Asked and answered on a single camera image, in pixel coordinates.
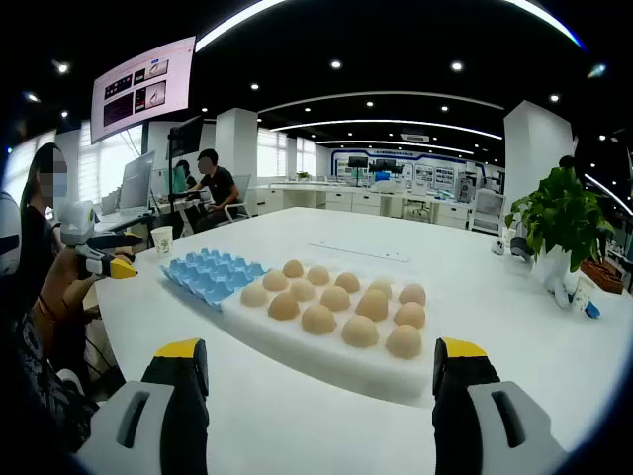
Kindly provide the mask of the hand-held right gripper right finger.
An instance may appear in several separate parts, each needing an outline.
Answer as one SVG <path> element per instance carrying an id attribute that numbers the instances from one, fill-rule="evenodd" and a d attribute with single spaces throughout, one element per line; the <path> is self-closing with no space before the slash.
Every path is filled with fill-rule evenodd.
<path id="1" fill-rule="evenodd" d="M 549 415 L 471 342 L 436 341 L 432 395 L 437 474 L 553 474 L 568 457 Z"/>

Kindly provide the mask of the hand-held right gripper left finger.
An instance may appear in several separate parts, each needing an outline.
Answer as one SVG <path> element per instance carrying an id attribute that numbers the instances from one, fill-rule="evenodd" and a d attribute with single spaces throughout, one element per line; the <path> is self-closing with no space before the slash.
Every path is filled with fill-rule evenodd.
<path id="1" fill-rule="evenodd" d="M 77 458 L 89 474 L 206 474 L 208 396 L 205 342 L 169 343 L 94 414 Z"/>

